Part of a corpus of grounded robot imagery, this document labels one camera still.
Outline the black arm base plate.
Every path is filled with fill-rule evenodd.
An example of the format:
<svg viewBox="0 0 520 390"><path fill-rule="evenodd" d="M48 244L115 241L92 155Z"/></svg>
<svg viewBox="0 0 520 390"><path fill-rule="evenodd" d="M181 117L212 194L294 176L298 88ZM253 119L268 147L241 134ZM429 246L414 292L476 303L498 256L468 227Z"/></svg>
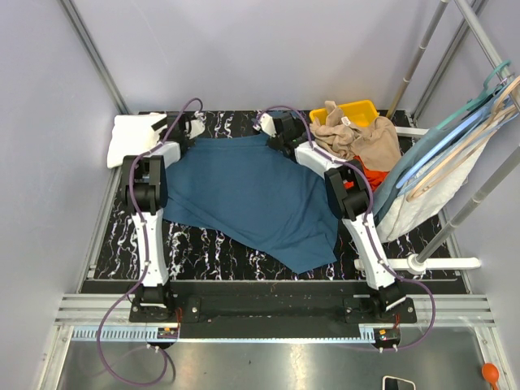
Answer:
<svg viewBox="0 0 520 390"><path fill-rule="evenodd" d="M168 287L175 313L164 321L133 323L179 321L185 339L275 342L360 339L370 325L417 322L407 296L388 314L368 313L362 304L369 288L362 281L179 281Z"/></svg>

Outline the smartphone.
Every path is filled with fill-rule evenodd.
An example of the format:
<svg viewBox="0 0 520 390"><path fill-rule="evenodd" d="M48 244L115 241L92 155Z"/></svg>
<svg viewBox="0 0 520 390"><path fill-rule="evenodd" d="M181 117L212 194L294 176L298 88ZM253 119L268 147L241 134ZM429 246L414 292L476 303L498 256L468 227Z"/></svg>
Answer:
<svg viewBox="0 0 520 390"><path fill-rule="evenodd" d="M383 377L382 389L383 390L415 390L416 385L414 382L412 382L410 380L386 375Z"/></svg>

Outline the wooden clothes hanger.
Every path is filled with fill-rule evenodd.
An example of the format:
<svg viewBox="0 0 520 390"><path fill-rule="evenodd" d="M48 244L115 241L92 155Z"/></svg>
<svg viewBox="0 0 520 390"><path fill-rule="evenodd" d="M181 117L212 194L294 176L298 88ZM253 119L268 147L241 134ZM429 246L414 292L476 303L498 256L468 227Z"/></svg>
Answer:
<svg viewBox="0 0 520 390"><path fill-rule="evenodd" d="M418 199L450 176L481 147L485 146L503 123L509 122L518 115L519 109L512 103L513 98L511 97L518 86L519 77L517 76L505 86L492 103L488 117L481 119L455 145L442 152L425 173L406 187L404 191L406 201L412 202Z"/></svg>

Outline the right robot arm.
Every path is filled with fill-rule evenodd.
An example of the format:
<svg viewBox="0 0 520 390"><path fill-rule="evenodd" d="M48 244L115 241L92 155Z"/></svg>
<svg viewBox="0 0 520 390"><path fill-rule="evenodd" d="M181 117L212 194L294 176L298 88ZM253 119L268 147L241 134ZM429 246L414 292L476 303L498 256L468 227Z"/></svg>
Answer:
<svg viewBox="0 0 520 390"><path fill-rule="evenodd" d="M329 208L347 228L365 272L369 297L362 306L376 321L390 320L405 294L377 235L373 193L361 163L346 162L319 147L303 117L291 112L263 112L255 120L255 128L268 135L269 147L324 180Z"/></svg>

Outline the teal clothes hanger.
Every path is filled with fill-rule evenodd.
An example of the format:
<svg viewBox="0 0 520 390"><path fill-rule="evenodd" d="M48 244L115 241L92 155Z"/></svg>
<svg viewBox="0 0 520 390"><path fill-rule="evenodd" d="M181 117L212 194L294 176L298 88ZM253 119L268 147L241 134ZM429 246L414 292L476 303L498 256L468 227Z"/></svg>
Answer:
<svg viewBox="0 0 520 390"><path fill-rule="evenodd" d="M505 85L504 81L501 81L492 87L489 86L489 83L491 82L493 77L501 77L500 73L510 64L510 60L505 60L502 63L500 63L497 67L495 67L483 82L483 89L477 97L470 99L464 106L460 107L458 110L453 112L451 115L449 115L435 127L430 128L429 132L445 130L448 127L448 125L451 124L455 119L459 119L463 114L469 114L470 112L474 111L482 104L487 102L490 97L493 97L497 92L499 92Z"/></svg>

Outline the blue t-shirt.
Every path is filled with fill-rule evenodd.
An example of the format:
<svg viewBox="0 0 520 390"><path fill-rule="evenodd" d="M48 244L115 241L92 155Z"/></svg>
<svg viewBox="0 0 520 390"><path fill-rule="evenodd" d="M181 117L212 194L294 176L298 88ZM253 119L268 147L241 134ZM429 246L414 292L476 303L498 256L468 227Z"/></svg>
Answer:
<svg viewBox="0 0 520 390"><path fill-rule="evenodd" d="M264 135L199 138L166 169L164 219L221 231L301 274L336 261L323 179Z"/></svg>

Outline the aluminium frame rail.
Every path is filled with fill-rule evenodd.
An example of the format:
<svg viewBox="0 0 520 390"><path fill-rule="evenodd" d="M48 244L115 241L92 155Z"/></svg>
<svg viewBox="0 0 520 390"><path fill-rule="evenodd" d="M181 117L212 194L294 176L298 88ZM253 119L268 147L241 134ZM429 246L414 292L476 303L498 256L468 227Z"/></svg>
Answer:
<svg viewBox="0 0 520 390"><path fill-rule="evenodd" d="M436 327L494 327L486 297L411 295L392 313L373 316L364 297L334 295L205 295L177 300L170 315L142 314L129 300L114 310L114 295L68 294L55 325L75 340L151 343L339 343L369 344L384 329L426 332Z"/></svg>

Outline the orange spoon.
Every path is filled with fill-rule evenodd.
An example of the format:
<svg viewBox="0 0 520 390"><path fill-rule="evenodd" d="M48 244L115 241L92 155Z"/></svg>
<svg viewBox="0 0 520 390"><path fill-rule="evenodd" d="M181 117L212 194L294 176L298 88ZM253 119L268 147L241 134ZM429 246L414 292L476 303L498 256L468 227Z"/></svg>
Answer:
<svg viewBox="0 0 520 390"><path fill-rule="evenodd" d="M500 372L498 368L490 363L484 363L481 368L481 374L484 378L484 380L491 386L492 390L498 390L498 381L500 378Z"/></svg>

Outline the light blue clothes hanger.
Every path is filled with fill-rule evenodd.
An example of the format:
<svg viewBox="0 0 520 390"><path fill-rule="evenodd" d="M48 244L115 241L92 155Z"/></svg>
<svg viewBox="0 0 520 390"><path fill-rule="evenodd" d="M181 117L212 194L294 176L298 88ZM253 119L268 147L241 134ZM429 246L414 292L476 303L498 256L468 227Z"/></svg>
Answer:
<svg viewBox="0 0 520 390"><path fill-rule="evenodd" d="M397 182L398 195L409 193L419 181L454 151L463 141L477 132L478 127L491 116L492 104L489 102L473 110L464 118L453 121L445 129L445 137L429 152L419 159Z"/></svg>

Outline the beige t-shirt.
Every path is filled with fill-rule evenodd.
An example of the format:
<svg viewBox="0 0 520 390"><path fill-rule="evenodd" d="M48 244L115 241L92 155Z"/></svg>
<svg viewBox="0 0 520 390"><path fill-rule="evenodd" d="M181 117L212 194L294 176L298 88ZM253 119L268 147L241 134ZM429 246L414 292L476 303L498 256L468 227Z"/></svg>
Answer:
<svg viewBox="0 0 520 390"><path fill-rule="evenodd" d="M392 121L377 116L366 127L356 125L334 101L325 101L324 123L314 119L310 131L329 154L344 160L359 157L371 171L391 171L401 158L397 130Z"/></svg>

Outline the orange t-shirt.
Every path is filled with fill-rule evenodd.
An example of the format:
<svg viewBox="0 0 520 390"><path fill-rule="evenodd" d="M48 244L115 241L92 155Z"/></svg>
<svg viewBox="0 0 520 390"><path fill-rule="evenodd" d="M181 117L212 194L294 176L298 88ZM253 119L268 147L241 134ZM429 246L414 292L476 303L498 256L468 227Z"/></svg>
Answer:
<svg viewBox="0 0 520 390"><path fill-rule="evenodd" d="M375 191L384 182L388 171L373 171L367 168L358 156L356 156L355 159L361 163L363 173L370 184L370 188L372 191Z"/></svg>

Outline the hanging white towel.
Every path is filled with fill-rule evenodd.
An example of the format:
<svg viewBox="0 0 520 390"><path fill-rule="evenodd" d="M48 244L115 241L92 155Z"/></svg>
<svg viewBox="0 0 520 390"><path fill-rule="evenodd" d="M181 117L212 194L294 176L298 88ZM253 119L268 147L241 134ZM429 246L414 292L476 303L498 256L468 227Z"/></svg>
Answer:
<svg viewBox="0 0 520 390"><path fill-rule="evenodd" d="M418 199L408 202L405 194L396 197L376 228L380 241L383 243L394 241L436 215L464 184L485 146Z"/></svg>

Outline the folded white t-shirt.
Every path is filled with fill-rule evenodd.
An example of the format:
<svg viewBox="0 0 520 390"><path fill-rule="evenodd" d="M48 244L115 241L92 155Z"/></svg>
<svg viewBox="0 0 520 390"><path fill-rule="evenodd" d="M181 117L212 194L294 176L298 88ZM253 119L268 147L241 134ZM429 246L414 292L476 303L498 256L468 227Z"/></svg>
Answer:
<svg viewBox="0 0 520 390"><path fill-rule="evenodd" d="M167 115L164 113L116 115L106 156L107 167L119 167L127 155L138 155L152 149L166 126Z"/></svg>

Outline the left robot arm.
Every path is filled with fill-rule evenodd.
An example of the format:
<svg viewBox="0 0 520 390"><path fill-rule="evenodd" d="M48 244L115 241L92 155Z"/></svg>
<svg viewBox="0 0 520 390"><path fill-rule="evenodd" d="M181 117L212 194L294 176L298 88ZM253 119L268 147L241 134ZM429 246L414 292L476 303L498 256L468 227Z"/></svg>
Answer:
<svg viewBox="0 0 520 390"><path fill-rule="evenodd" d="M179 162L193 143L194 125L186 114L150 113L129 119L139 132L134 145L122 152L119 193L134 223L140 262L137 286L130 289L134 295L130 320L165 322L176 311L163 250L167 168Z"/></svg>

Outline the yellow plastic bin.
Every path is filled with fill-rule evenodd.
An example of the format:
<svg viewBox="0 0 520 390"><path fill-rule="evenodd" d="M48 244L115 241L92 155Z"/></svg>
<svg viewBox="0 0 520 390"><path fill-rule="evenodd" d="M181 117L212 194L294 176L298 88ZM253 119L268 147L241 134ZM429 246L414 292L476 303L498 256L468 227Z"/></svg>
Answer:
<svg viewBox="0 0 520 390"><path fill-rule="evenodd" d="M375 109L371 100L361 100L344 104L335 104L333 101L325 101L324 108L318 108L309 113L310 121L313 122L317 119L321 124L325 124L328 115L327 110L335 106L339 107L343 111L344 116L351 122L361 127L367 127L379 116L379 112Z"/></svg>

